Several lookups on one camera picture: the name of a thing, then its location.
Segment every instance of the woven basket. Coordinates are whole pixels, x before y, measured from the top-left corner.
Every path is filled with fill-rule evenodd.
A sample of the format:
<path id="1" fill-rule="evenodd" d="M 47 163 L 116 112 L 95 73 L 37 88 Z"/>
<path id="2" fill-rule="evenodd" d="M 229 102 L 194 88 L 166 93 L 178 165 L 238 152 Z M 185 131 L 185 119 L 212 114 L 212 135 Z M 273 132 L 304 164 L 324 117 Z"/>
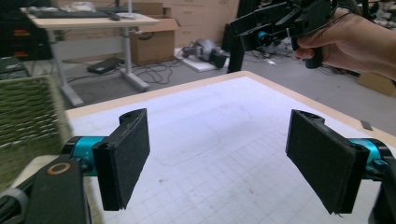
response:
<path id="1" fill-rule="evenodd" d="M 64 102 L 49 76 L 0 81 L 0 192 L 41 155 L 58 155 L 71 137 Z"/>

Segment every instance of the white tabletop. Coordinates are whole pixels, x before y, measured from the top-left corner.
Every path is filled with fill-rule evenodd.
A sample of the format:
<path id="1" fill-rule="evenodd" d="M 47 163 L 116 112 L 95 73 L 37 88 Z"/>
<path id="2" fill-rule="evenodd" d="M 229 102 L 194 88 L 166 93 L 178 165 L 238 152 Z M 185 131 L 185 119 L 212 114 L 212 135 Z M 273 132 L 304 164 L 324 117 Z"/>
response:
<path id="1" fill-rule="evenodd" d="M 39 19 L 31 14 L 27 16 L 39 28 L 47 30 L 60 29 L 84 29 L 84 28 L 114 28 L 114 27 L 133 27 L 143 25 L 154 25 L 158 20 L 148 16 L 139 15 L 135 20 L 112 21 L 108 18 L 84 18 L 84 19 Z"/>
<path id="2" fill-rule="evenodd" d="M 354 119 L 249 72 L 68 116 L 76 135 L 108 135 L 121 114 L 139 108 L 148 109 L 147 163 L 124 211 L 102 211 L 97 180 L 87 181 L 94 223 L 367 223 L 379 183 L 362 181 L 353 214 L 329 215 L 285 152 L 292 109 L 322 116 L 344 137 L 370 137 Z"/>

